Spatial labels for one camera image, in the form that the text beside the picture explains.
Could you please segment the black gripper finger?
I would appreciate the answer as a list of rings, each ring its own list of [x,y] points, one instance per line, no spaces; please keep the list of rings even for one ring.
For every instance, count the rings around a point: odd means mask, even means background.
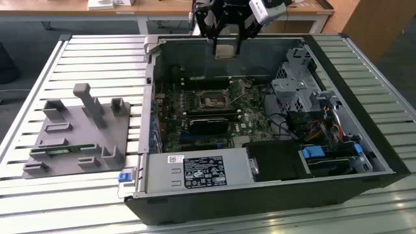
[[[208,9],[196,11],[202,36],[212,41],[212,54],[216,55],[218,37],[224,28],[223,13]]]
[[[251,14],[247,19],[244,19],[239,24],[239,34],[238,34],[238,45],[236,45],[236,53],[240,54],[242,43],[247,39],[254,39],[262,28],[263,25],[258,22],[256,17]]]

